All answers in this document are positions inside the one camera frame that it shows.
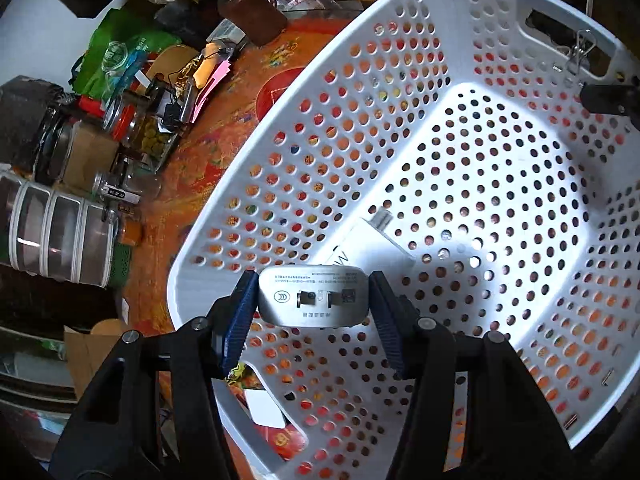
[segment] screw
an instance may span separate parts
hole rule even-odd
[[[422,330],[433,330],[436,328],[436,322],[431,317],[421,317],[418,319],[418,327]]]
[[[124,334],[122,334],[122,340],[126,343],[135,343],[140,337],[140,332],[137,330],[128,330]]]
[[[564,429],[568,430],[570,427],[572,427],[572,425],[574,425],[576,422],[578,422],[578,415],[576,413],[574,413],[572,416],[570,416],[563,424]]]
[[[194,330],[203,330],[209,326],[209,320],[206,317],[197,317],[191,321],[191,328]]]
[[[487,337],[492,343],[501,343],[504,341],[504,335],[497,330],[489,330]]]
[[[611,378],[614,372],[615,370],[613,368],[609,370],[606,373],[606,375],[602,378],[602,382],[600,384],[602,384],[602,386],[609,386],[609,379]]]

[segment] basket handle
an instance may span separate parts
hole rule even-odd
[[[589,29],[596,40],[597,47],[610,58],[613,58],[615,53],[623,48],[620,40],[606,28],[561,0],[516,0],[516,5],[518,22],[524,31],[530,30],[525,24],[525,20],[532,10],[536,10],[553,18],[556,22],[562,23],[574,32]]]
[[[277,472],[285,462],[271,449],[269,443],[256,431],[253,421],[240,406],[224,381],[212,380],[222,425],[247,461],[258,473],[268,476]]]

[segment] paper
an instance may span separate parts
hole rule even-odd
[[[249,413],[254,422],[260,426],[269,428],[284,428],[284,416],[275,400],[265,390],[245,390]]]
[[[204,108],[204,105],[207,103],[207,97],[209,96],[211,91],[218,85],[220,81],[222,81],[224,76],[229,72],[231,72],[231,63],[225,60],[220,63],[218,65],[218,68],[214,70],[213,74],[211,74],[209,81],[207,81],[207,84],[198,94],[198,99],[196,101],[195,108],[193,109],[193,114],[191,114],[191,123],[194,123],[198,118],[198,115]]]
[[[81,334],[65,326],[66,366],[78,399],[118,339],[119,335]]]

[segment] logo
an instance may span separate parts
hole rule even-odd
[[[114,196],[116,198],[124,198],[125,197],[124,191],[122,191],[120,189],[117,189],[117,188],[111,187],[111,186],[107,186],[106,189],[107,189],[107,195],[109,195],[109,196]]]
[[[104,53],[100,68],[105,73],[112,72],[122,67],[127,62],[128,57],[127,45],[120,41],[111,41]]]
[[[273,295],[273,299],[278,303],[287,303],[289,301],[290,294],[286,290],[279,290]]]
[[[346,263],[349,262],[349,259],[347,258],[347,255],[344,254],[344,251],[342,251],[339,255],[338,255],[338,259],[334,260],[334,265],[344,265]]]

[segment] green bag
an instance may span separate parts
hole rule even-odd
[[[73,82],[74,92],[101,100],[108,80],[124,72],[130,54],[136,50],[159,53],[180,43],[177,36],[153,28],[126,10],[111,9],[91,36]]]

